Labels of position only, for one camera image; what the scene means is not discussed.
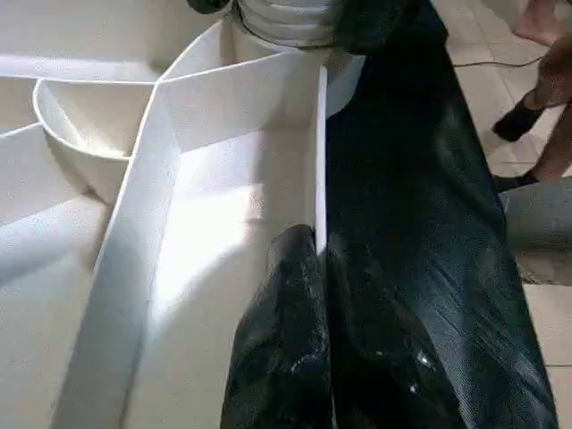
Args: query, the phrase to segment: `white compartment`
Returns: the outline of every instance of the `white compartment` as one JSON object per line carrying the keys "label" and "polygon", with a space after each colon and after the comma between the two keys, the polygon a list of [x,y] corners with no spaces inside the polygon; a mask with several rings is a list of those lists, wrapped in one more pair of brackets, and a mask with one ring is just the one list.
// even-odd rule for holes
{"label": "white compartment", "polygon": [[324,249],[326,80],[280,54],[156,87],[54,427],[218,426],[270,240],[308,223]]}
{"label": "white compartment", "polygon": [[115,201],[151,84],[40,80],[34,108],[76,172]]}
{"label": "white compartment", "polygon": [[39,123],[0,136],[0,427],[50,427],[107,207]]}
{"label": "white compartment", "polygon": [[262,58],[277,51],[256,43],[227,16],[193,41],[162,77],[169,80]]}
{"label": "white compartment", "polygon": [[185,0],[0,3],[0,75],[154,82],[220,15]]}
{"label": "white compartment", "polygon": [[307,223],[324,248],[325,78],[278,55],[158,89],[181,157],[125,427],[217,427],[270,241]]}

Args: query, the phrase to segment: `black shoe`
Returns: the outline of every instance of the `black shoe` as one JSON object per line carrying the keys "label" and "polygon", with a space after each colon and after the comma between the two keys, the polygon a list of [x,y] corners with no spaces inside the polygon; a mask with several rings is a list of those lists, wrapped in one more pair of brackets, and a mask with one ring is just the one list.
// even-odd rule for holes
{"label": "black shoe", "polygon": [[526,96],[492,127],[494,133],[501,139],[517,141],[534,127],[538,118],[543,114],[544,109],[530,110],[526,107],[525,98]]}
{"label": "black shoe", "polygon": [[522,186],[538,183],[538,179],[536,179],[531,172],[526,172],[522,176],[517,177],[492,176],[492,178],[494,179],[494,188],[499,194],[505,190],[516,189]]}

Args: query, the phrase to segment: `white floor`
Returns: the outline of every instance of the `white floor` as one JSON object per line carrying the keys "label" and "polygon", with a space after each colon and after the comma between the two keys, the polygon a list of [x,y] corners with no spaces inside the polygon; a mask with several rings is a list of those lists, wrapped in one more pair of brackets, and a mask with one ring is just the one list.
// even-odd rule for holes
{"label": "white floor", "polygon": [[[548,48],[514,36],[510,25],[526,0],[433,0],[447,26],[454,64],[481,61],[525,63]],[[572,5],[564,0],[558,16],[572,30]],[[480,65],[456,69],[491,171],[516,175],[541,154],[561,108],[544,114],[516,143],[499,140],[491,127],[533,87],[536,64],[523,68]],[[525,286],[559,411],[560,427],[572,428],[572,252],[519,250],[523,271],[543,284]]]}

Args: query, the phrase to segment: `electrical cable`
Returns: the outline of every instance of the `electrical cable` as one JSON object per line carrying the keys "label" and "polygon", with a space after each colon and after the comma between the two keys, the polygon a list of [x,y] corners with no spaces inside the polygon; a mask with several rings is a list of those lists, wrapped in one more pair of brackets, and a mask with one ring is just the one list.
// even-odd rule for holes
{"label": "electrical cable", "polygon": [[520,67],[526,67],[528,65],[532,65],[534,63],[539,62],[543,58],[543,56],[544,55],[541,55],[538,58],[535,58],[534,60],[531,60],[527,63],[522,63],[522,64],[502,63],[499,61],[478,61],[476,63],[453,64],[453,67],[458,69],[461,67],[473,67],[476,65],[494,65],[494,66],[500,66],[500,67],[520,68]]}

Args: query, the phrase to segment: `curved white edge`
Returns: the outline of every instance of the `curved white edge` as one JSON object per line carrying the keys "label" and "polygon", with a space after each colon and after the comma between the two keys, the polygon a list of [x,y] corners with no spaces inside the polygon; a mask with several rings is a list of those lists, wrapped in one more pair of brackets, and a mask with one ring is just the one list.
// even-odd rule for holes
{"label": "curved white edge", "polygon": [[175,61],[172,62],[172,64],[169,66],[169,68],[159,77],[159,79],[157,80],[157,83],[160,83],[164,80],[168,80],[169,75],[172,74],[172,72],[179,66],[179,64],[181,64],[184,61],[184,59],[187,57],[189,52],[192,51],[195,48],[195,46],[200,44],[204,38],[206,38],[206,37],[210,36],[212,33],[216,32],[219,27],[222,27],[224,25],[225,19],[227,19],[227,18],[225,17],[225,18],[222,18],[221,20],[215,22],[205,32],[203,32],[201,35],[199,35],[197,38],[195,38],[192,42],[190,42],[190,44],[185,48],[185,50],[181,52],[181,54],[175,59]]}
{"label": "curved white edge", "polygon": [[[46,132],[58,143],[60,143],[62,146],[65,146],[66,148],[70,149],[71,151],[77,153],[77,154],[82,154],[85,156],[93,156],[94,158],[99,158],[99,159],[105,159],[105,160],[109,160],[109,161],[118,161],[118,162],[129,162],[130,157],[129,156],[110,156],[110,155],[104,155],[104,154],[94,154],[92,152],[88,152],[86,150],[81,150],[80,148],[78,148],[77,146],[69,143],[66,139],[62,138],[58,133],[56,133],[54,130],[52,130],[52,127],[50,127],[50,125],[47,123],[46,118],[44,117],[44,115],[42,114],[42,111],[39,107],[39,91],[42,85],[46,85],[48,82],[50,81],[58,81],[58,82],[77,82],[76,80],[74,81],[70,81],[70,80],[53,80],[53,79],[39,79],[36,82],[36,85],[34,86],[34,90],[32,92],[32,105],[34,106],[34,113],[36,114],[36,116],[38,117],[39,121],[41,122],[42,126],[44,127],[44,130],[46,130]],[[94,81],[87,81],[87,82],[82,82],[82,83],[96,83],[98,85],[102,85],[102,84],[108,84],[108,83],[117,83],[117,82],[94,82]],[[141,84],[139,82],[130,82],[128,83],[128,85],[145,85],[145,86],[151,86],[147,83]]]}

